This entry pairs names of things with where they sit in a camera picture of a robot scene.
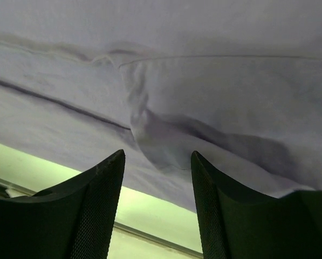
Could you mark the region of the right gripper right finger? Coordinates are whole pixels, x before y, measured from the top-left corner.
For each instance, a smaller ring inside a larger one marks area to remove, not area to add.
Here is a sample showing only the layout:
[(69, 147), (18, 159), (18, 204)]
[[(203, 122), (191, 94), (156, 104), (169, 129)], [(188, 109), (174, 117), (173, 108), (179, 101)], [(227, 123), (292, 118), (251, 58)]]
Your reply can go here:
[(259, 193), (191, 155), (204, 258), (322, 258), (322, 191)]

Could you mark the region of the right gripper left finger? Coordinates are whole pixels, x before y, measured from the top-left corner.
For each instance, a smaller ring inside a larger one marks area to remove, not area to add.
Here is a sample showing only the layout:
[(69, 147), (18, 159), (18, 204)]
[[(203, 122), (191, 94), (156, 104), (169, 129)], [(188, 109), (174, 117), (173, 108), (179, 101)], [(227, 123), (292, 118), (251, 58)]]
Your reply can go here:
[(118, 150), (33, 196), (0, 199), (0, 258), (106, 258), (124, 169)]

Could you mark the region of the purple t shirt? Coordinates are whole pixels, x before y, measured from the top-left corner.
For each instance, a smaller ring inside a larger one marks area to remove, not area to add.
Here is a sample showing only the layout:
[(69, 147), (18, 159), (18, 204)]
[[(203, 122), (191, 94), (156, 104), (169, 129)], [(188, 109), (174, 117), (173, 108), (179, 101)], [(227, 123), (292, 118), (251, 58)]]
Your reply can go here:
[(322, 1), (0, 1), (0, 143), (195, 210), (190, 157), (322, 190)]

